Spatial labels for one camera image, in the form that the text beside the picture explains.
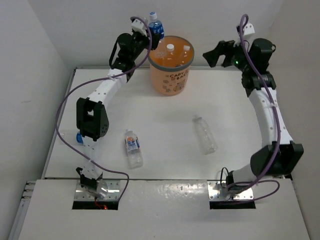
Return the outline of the clear bottle dark blue label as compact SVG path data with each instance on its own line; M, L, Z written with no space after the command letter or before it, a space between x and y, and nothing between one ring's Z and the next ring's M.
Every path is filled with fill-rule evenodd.
M160 40L158 43L157 48L153 51L154 57L159 60L162 59L166 52L165 47L165 31L162 22L159 20L157 13L155 11L152 11L149 13L149 28L152 30L155 34L160 34Z

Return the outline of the clear bottle green label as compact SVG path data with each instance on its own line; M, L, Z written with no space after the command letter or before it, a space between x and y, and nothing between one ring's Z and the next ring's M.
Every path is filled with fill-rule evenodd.
M183 46L183 51L179 54L178 58L176 59L175 62L175 67L181 67L184 66L187 61L188 61L188 57L190 55L190 49L191 47L189 45L184 45Z

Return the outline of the clear square bottle white cap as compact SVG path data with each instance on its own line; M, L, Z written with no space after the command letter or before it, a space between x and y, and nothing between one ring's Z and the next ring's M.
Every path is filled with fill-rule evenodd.
M166 68L175 68L178 60L178 52L175 45L169 43L166 45L165 53L162 57L161 65Z

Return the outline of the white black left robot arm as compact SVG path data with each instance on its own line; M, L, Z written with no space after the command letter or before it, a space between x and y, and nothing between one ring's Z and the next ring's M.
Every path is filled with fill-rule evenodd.
M102 138L109 129L107 106L116 92L126 84L134 73L135 61L145 49L155 50L162 38L160 33L151 33L148 38L136 30L122 33L115 41L109 58L108 79L95 91L76 102L76 126L83 140L83 153L89 159L76 171L80 176L80 185L94 197L102 197L108 192L103 187L103 171L97 167Z

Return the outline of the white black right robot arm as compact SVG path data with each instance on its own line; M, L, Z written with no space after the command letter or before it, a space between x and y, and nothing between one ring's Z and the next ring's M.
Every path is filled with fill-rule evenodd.
M211 68L224 56L222 67L235 66L242 72L241 84L261 133L261 149L251 156L250 163L227 175L226 187L230 192L243 191L263 177L290 175L304 153L303 145L293 140L285 126L277 102L277 85L267 70L275 50L276 46L265 38L255 39L250 49L233 40L222 40L202 55Z

